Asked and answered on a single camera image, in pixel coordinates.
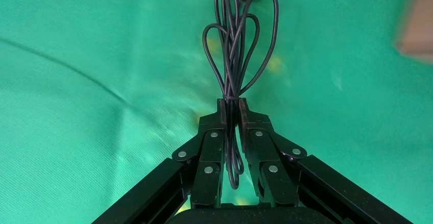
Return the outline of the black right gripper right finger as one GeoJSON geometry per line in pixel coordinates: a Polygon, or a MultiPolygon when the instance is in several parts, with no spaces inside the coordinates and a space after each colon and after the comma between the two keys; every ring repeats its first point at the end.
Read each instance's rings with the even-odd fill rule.
{"type": "Polygon", "coordinates": [[[241,98],[239,132],[268,223],[408,223],[408,220],[301,146],[278,134],[241,98]]]}

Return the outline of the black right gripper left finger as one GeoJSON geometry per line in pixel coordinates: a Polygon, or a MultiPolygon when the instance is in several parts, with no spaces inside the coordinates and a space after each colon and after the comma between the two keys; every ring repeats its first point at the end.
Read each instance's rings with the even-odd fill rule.
{"type": "Polygon", "coordinates": [[[200,118],[197,134],[164,159],[94,223],[197,223],[191,208],[218,208],[224,166],[226,108],[200,118]]]}

